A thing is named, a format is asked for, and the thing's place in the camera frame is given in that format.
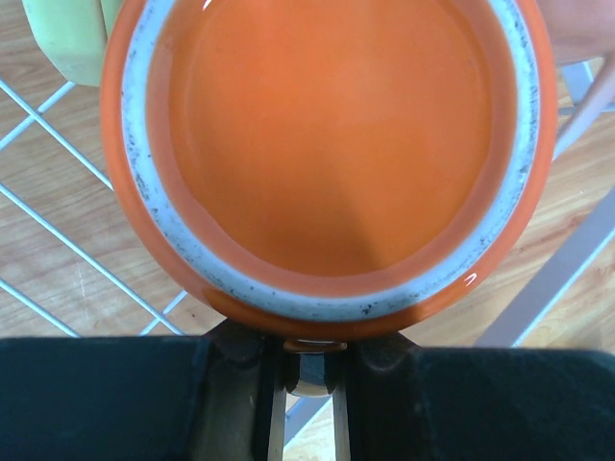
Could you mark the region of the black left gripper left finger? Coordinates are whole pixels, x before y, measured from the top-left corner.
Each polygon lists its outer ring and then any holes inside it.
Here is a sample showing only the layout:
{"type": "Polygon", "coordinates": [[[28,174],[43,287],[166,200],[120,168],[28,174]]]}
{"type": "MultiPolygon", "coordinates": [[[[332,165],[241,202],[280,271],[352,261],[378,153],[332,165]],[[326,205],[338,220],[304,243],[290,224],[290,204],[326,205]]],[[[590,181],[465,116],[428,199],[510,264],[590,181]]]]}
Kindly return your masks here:
{"type": "Polygon", "coordinates": [[[224,322],[203,336],[1,343],[5,460],[254,460],[275,341],[224,322]]]}

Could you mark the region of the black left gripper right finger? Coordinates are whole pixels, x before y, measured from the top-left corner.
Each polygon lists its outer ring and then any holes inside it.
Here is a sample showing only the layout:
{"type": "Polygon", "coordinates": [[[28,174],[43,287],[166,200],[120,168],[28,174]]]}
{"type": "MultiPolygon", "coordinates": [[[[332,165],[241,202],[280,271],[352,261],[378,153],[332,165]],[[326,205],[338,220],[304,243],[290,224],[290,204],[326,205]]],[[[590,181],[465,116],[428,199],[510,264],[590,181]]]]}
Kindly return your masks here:
{"type": "Polygon", "coordinates": [[[340,460],[610,460],[614,358],[580,350],[350,345],[335,392],[340,460]]]}

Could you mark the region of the orange glass mug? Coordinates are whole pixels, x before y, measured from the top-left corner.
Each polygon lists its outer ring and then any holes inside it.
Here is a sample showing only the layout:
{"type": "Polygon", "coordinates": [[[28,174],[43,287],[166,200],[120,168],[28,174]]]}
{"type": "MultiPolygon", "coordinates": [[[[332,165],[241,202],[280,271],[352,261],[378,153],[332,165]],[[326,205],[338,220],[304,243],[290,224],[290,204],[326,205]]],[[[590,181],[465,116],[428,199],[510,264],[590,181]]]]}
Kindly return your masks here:
{"type": "Polygon", "coordinates": [[[533,1],[127,1],[100,104],[148,252],[295,351],[474,290],[536,210],[556,132],[533,1]]]}

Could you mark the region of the pale green mug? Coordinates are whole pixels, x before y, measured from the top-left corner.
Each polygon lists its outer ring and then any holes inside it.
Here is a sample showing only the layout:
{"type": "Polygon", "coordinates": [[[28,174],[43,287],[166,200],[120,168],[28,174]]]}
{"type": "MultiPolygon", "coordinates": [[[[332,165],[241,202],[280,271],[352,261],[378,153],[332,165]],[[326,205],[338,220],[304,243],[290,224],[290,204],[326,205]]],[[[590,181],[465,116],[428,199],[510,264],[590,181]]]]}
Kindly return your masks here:
{"type": "Polygon", "coordinates": [[[37,46],[69,81],[98,86],[122,0],[23,0],[37,46]]]}

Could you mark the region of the pink mug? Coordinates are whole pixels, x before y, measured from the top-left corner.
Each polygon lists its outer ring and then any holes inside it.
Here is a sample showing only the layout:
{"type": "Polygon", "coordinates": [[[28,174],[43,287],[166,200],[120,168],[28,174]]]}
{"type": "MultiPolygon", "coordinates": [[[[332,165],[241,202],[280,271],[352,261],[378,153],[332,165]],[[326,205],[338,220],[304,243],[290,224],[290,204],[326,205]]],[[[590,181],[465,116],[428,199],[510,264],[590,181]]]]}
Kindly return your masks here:
{"type": "Polygon", "coordinates": [[[548,29],[556,64],[604,58],[594,83],[559,129],[555,152],[560,154],[614,99],[614,2],[543,0],[537,5],[548,29]]]}

